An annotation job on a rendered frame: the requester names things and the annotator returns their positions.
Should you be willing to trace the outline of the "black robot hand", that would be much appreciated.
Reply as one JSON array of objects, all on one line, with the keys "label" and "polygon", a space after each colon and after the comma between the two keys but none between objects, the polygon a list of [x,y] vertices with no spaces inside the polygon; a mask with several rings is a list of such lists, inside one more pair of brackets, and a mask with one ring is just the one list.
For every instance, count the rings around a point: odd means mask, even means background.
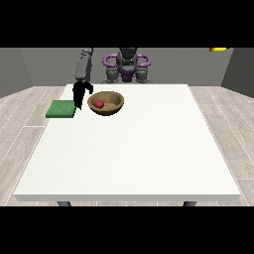
[{"label": "black robot hand", "polygon": [[74,106],[81,108],[82,100],[85,95],[85,91],[88,90],[90,94],[93,93],[93,85],[87,81],[77,81],[72,88]]}]

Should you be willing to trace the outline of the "green square pad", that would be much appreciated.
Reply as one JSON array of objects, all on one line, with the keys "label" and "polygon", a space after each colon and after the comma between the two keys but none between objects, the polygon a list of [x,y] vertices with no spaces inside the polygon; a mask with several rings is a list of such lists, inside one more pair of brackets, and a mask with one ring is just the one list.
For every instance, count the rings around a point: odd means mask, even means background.
[{"label": "green square pad", "polygon": [[47,118],[72,118],[76,107],[73,100],[54,100],[47,113]]}]

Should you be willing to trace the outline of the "brown wooden bowl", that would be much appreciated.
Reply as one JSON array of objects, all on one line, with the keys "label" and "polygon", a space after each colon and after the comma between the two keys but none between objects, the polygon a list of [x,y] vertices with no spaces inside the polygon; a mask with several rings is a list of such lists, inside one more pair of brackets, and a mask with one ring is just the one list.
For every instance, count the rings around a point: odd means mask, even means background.
[{"label": "brown wooden bowl", "polygon": [[[102,108],[97,108],[95,106],[96,100],[103,101]],[[117,113],[122,108],[124,97],[115,91],[99,91],[88,98],[87,104],[94,113],[102,116],[110,116]]]}]

